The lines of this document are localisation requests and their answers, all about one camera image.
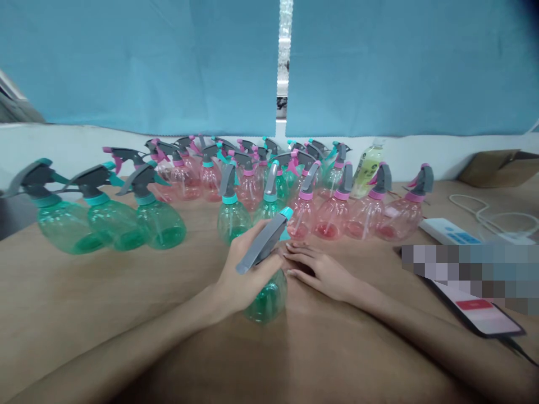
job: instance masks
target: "blue cloth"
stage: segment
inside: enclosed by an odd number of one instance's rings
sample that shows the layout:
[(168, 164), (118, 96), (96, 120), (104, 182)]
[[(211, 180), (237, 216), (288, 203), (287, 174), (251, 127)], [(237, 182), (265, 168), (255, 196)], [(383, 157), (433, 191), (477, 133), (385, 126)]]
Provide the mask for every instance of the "blue cloth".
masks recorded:
[(526, 0), (294, 0), (286, 134), (521, 134), (538, 18)]
[(0, 68), (47, 122), (275, 135), (278, 1), (3, 0)]

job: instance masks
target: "wooden table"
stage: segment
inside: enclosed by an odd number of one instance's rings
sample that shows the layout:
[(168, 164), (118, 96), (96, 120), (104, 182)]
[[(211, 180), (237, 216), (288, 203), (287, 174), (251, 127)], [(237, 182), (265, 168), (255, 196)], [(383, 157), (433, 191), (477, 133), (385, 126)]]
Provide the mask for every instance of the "wooden table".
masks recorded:
[[(539, 217), (537, 178), (516, 189), (435, 184), (427, 217), (475, 233), (475, 219), (447, 201), (478, 196), (492, 212)], [(396, 184), (394, 190), (405, 191)], [(131, 196), (120, 199), (134, 205)], [(34, 224), (0, 242), (0, 401), (101, 342), (190, 298), (217, 280), (227, 247), (216, 231), (219, 204), (176, 206), (188, 228), (168, 251), (147, 246), (72, 256), (48, 244)], [(383, 292), (459, 324), (393, 245), (343, 238), (312, 243)], [(434, 244), (418, 231), (406, 244)], [(517, 338), (539, 360), (539, 321), (508, 310), (528, 332)], [(369, 315), (289, 281), (286, 310), (260, 326), (234, 315), (164, 357), (116, 402), (471, 402), (474, 395)]]

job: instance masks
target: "red button on screen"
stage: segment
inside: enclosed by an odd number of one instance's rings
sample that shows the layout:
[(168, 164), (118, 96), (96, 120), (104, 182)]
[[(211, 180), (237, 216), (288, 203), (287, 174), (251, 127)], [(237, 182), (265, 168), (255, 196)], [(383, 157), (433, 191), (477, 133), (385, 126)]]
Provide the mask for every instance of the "red button on screen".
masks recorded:
[(483, 299), (463, 300), (455, 302), (462, 310), (490, 309), (492, 305)]

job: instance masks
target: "smartphone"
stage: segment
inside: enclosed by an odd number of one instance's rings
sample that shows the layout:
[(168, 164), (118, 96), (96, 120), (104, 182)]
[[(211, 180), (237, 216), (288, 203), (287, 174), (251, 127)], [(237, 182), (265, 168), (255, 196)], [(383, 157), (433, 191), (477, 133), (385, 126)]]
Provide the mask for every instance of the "smartphone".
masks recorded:
[(475, 334), (483, 338), (525, 335), (526, 331), (498, 306), (443, 283), (424, 278), (451, 311)]

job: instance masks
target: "left hand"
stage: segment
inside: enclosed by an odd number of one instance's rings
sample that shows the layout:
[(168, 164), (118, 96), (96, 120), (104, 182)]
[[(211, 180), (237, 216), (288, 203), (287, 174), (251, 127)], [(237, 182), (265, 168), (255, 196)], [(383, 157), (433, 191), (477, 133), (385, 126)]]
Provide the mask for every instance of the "left hand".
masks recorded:
[(223, 272), (213, 287), (217, 300), (224, 306), (222, 308), (226, 315), (246, 309), (284, 262), (282, 257), (274, 251), (247, 273), (240, 275), (236, 271), (236, 265), (268, 223), (269, 220), (259, 221), (253, 228), (235, 238), (230, 245)]

